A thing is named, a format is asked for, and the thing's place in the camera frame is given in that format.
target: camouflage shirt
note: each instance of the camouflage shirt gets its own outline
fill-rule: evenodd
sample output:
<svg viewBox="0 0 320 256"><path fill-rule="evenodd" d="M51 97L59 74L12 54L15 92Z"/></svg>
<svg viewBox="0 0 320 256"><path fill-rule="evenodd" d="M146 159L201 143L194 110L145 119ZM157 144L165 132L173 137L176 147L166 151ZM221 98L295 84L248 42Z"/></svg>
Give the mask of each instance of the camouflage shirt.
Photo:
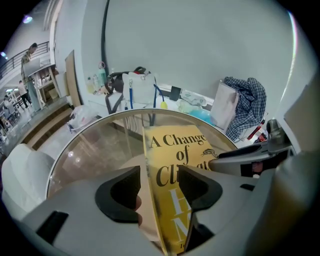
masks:
<svg viewBox="0 0 320 256"><path fill-rule="evenodd" d="M30 62L30 51L29 50L27 50L25 52L25 54L23 55L23 57L21 58L21 77L22 77L22 81L23 81L24 85L26 83L28 83L29 81L33 80L31 77L25 76L24 65L28 62Z"/></svg>

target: plaid shirt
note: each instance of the plaid shirt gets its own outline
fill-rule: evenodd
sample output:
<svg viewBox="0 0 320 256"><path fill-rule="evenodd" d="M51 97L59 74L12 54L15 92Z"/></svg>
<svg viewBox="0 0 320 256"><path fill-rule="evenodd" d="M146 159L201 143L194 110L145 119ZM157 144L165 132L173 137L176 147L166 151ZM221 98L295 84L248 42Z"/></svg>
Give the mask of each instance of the plaid shirt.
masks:
<svg viewBox="0 0 320 256"><path fill-rule="evenodd" d="M239 101L235 109L235 117L229 124L226 135L235 141L243 129L257 126L262 121L267 95L265 88L255 78L248 80L226 77L224 83L239 93Z"/></svg>
<svg viewBox="0 0 320 256"><path fill-rule="evenodd" d="M22 77L22 81L23 81L24 85L26 83L28 83L29 81L33 80L31 77L25 76L24 65L28 62L30 62L30 51L29 50L27 50L25 52L25 54L23 55L23 57L21 58L21 77Z"/></svg>

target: red object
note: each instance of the red object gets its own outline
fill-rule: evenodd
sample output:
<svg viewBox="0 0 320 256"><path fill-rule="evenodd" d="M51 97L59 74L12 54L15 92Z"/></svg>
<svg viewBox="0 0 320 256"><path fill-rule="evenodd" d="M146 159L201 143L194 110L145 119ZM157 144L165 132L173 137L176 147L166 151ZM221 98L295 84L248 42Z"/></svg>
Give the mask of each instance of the red object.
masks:
<svg viewBox="0 0 320 256"><path fill-rule="evenodd" d="M254 131L251 132L251 134L247 137L248 140L251 140L251 139L252 139L252 137L257 133L257 131L260 130L261 126L264 125L265 121L266 121L266 118L263 118L263 120L261 121L260 125L258 125L258 126L254 129Z"/></svg>

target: round table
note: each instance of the round table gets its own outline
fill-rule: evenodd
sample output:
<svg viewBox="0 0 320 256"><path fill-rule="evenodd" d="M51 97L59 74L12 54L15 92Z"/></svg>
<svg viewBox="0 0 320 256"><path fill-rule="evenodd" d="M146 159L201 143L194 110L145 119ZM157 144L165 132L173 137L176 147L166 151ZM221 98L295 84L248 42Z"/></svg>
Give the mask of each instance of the round table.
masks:
<svg viewBox="0 0 320 256"><path fill-rule="evenodd" d="M215 153L237 149L223 133L191 115L164 109L143 108L111 114L79 132L55 161L47 183L47 197L69 183L90 179L126 167L140 166L142 205L140 226L150 241L158 242L152 213L143 146L143 127L196 125Z"/></svg>

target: person's hair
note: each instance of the person's hair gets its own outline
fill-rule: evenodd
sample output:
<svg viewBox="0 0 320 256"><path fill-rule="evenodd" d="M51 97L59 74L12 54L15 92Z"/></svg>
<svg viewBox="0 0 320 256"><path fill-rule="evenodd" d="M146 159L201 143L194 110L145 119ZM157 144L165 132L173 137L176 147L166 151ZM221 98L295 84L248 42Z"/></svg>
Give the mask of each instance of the person's hair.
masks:
<svg viewBox="0 0 320 256"><path fill-rule="evenodd" d="M37 45L36 42L34 42L34 43L29 47L29 49L30 49L31 47L32 47L32 48L38 48L38 45Z"/></svg>

